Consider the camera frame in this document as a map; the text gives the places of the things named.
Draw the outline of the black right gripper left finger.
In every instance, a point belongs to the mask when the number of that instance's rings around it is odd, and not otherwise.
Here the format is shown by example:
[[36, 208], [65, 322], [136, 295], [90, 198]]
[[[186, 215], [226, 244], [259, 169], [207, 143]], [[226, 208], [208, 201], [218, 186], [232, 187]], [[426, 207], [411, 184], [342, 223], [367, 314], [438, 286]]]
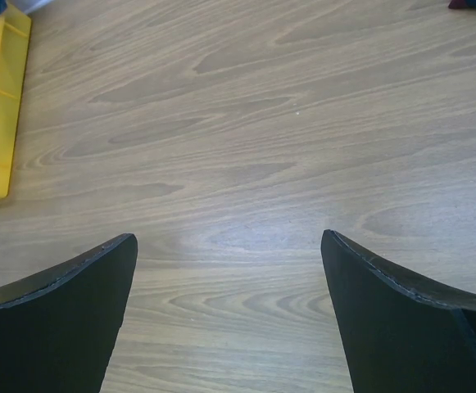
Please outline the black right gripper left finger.
[[99, 392], [133, 282], [124, 233], [0, 287], [0, 392]]

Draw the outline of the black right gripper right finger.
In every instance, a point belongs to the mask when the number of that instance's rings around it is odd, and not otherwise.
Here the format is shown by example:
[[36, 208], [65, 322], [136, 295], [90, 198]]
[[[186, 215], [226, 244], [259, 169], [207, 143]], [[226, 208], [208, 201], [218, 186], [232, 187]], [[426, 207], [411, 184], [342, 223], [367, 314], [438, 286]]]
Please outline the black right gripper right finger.
[[321, 255], [355, 392], [476, 392], [476, 294], [333, 230]]

